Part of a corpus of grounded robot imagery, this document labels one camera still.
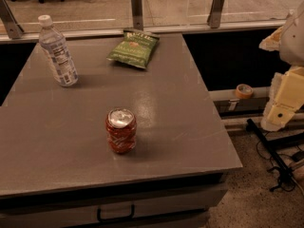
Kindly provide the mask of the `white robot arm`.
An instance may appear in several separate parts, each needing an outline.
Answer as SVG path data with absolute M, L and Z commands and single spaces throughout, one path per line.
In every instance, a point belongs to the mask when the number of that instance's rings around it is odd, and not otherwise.
M 278 131 L 304 105 L 304 2 L 259 47 L 277 50 L 280 59 L 291 66 L 285 73 L 275 73 L 260 122 L 264 130 Z

